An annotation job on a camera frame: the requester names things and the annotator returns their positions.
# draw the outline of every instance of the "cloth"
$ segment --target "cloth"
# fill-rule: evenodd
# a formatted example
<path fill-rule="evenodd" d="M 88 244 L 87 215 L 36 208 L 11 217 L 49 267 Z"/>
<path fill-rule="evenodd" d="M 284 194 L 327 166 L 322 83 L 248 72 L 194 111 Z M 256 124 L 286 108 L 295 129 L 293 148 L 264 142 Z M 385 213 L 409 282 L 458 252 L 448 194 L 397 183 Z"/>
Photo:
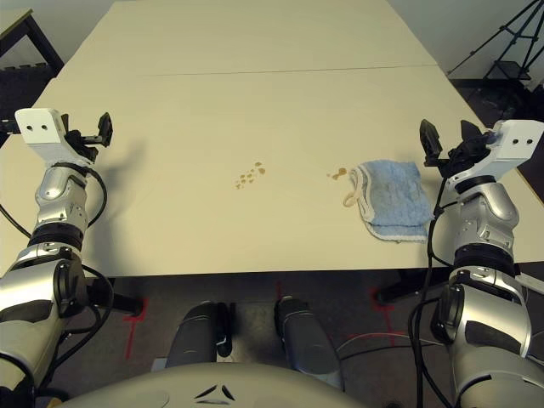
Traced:
<path fill-rule="evenodd" d="M 386 241 L 425 241 L 433 213 L 414 162 L 376 160 L 349 172 L 354 192 L 346 207 L 359 203 L 366 228 Z"/>

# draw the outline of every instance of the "white wall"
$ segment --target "white wall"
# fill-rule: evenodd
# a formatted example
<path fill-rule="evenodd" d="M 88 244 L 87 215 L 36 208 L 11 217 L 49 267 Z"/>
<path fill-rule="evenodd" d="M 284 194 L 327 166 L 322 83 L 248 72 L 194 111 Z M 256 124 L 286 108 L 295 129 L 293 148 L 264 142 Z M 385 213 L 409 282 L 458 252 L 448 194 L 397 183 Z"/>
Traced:
<path fill-rule="evenodd" d="M 471 50 L 493 35 L 499 27 L 508 22 L 523 9 L 530 0 L 388 0 L 405 23 L 411 28 L 427 51 L 448 71 L 461 62 Z M 536 28 L 539 12 L 528 26 L 532 34 Z M 517 25 L 523 24 L 524 17 Z M 491 67 L 507 46 L 512 36 L 505 31 L 493 42 L 482 48 L 472 59 L 459 68 L 452 77 L 479 78 Z M 523 62 L 529 40 L 518 40 L 506 60 Z M 540 40 L 534 50 L 544 44 Z M 531 66 L 531 86 L 544 78 L 544 54 Z"/>
<path fill-rule="evenodd" d="M 0 0 L 0 19 L 2 10 L 31 8 L 34 20 L 66 62 L 112 3 L 113 0 Z M 43 58 L 25 37 L 0 58 L 0 68 L 37 62 L 43 62 Z"/>

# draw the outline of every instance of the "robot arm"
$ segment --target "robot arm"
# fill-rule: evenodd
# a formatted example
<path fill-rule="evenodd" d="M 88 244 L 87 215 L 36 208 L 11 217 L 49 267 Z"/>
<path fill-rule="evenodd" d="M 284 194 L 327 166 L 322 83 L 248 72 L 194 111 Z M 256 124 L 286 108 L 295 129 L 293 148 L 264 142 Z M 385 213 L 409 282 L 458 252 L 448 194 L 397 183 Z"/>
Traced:
<path fill-rule="evenodd" d="M 544 371 L 525 358 L 531 326 L 513 263 L 519 215 L 496 182 L 532 156 L 542 132 L 544 123 L 535 121 L 498 122 L 484 134 L 464 122 L 461 144 L 439 159 L 438 133 L 422 122 L 425 164 L 439 168 L 460 207 L 453 270 L 431 328 L 449 346 L 461 407 L 529 407 L 544 400 Z"/>
<path fill-rule="evenodd" d="M 88 304 L 81 263 L 88 227 L 85 188 L 98 151 L 86 145 L 107 146 L 112 134 L 107 114 L 100 120 L 99 136 L 92 138 L 66 132 L 67 117 L 56 110 L 18 110 L 15 117 L 25 142 L 45 161 L 46 171 L 36 192 L 39 212 L 28 246 L 0 279 L 4 395 L 42 383 L 68 319 Z M 31 378 L 13 360 L 26 367 Z"/>

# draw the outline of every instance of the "table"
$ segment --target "table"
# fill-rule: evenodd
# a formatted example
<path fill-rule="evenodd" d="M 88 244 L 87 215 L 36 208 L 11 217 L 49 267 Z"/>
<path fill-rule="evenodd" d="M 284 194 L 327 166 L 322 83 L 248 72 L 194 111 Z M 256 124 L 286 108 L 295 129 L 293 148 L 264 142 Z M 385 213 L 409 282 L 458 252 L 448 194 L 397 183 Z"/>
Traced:
<path fill-rule="evenodd" d="M 57 75 L 64 66 L 64 62 L 31 14 L 31 8 L 15 8 L 0 12 L 0 57 L 22 37 L 28 36 L 53 73 Z"/>
<path fill-rule="evenodd" d="M 446 149 L 460 141 L 460 119 L 479 123 L 436 66 L 153 76 L 138 86 L 131 77 L 58 78 L 36 106 L 70 112 L 85 134 L 111 114 L 112 144 L 97 160 L 109 205 L 83 248 L 85 262 L 111 276 L 422 267 L 423 244 L 373 238 L 357 208 L 342 205 L 347 176 L 327 174 L 379 158 L 414 161 L 433 201 L 439 174 L 421 164 L 419 122 L 435 123 Z M 265 175 L 238 190 L 256 162 Z M 1 199 L 30 228 L 43 165 L 17 137 L 0 163 Z M 517 172 L 502 181 L 520 212 L 516 260 L 542 260 L 541 203 Z M 98 188 L 89 196 L 99 201 Z M 435 234 L 446 259 L 455 221 L 448 212 Z M 26 240 L 1 223 L 5 269 Z"/>
<path fill-rule="evenodd" d="M 368 160 L 414 161 L 433 201 L 439 174 L 422 166 L 420 121 L 449 149 L 459 121 L 478 118 L 385 2 L 328 4 L 112 6 L 36 102 L 69 112 L 83 134 L 104 111 L 114 123 L 97 160 L 109 202 L 86 234 L 87 264 L 108 276 L 426 265 L 423 244 L 372 237 L 342 205 L 347 176 L 330 176 Z M 43 164 L 15 136 L 0 168 L 0 201 L 29 229 Z M 516 172 L 502 181 L 521 217 L 516 260 L 544 259 L 541 203 Z M 96 185 L 88 196 L 92 214 Z M 455 231 L 449 211 L 435 234 L 442 258 Z M 2 218 L 0 233 L 5 270 L 26 239 Z"/>
<path fill-rule="evenodd" d="M 118 2 L 62 77 L 436 65 L 383 0 Z"/>

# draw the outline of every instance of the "red tape marking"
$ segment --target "red tape marking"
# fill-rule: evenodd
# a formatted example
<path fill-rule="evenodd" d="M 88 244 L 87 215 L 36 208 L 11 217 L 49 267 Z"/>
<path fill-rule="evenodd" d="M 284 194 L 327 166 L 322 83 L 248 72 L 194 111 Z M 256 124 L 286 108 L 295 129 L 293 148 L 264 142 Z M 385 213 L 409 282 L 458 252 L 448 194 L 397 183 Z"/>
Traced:
<path fill-rule="evenodd" d="M 136 324 L 139 323 L 140 321 L 144 321 L 145 312 L 147 312 L 148 302 L 149 302 L 149 299 L 146 297 L 144 299 L 144 307 L 142 308 L 142 313 L 140 313 L 138 316 L 125 316 L 122 318 L 123 321 L 130 322 L 127 346 L 125 347 L 125 360 L 129 360 L 130 355 L 133 352 L 133 341 L 134 341 L 134 332 L 136 331 Z"/>
<path fill-rule="evenodd" d="M 393 327 L 391 326 L 391 317 L 389 316 L 389 312 L 394 310 L 394 306 L 392 304 L 380 304 L 377 302 L 376 300 L 377 288 L 376 287 L 371 288 L 370 293 L 371 293 L 372 310 L 383 314 L 383 319 L 385 320 L 385 326 L 388 328 L 388 333 L 394 333 Z M 394 346 L 393 336 L 389 336 L 389 341 L 391 342 L 391 345 Z"/>
<path fill-rule="evenodd" d="M 277 280 L 275 282 L 275 296 L 278 300 L 281 300 L 282 297 L 282 290 L 281 290 L 281 280 Z"/>

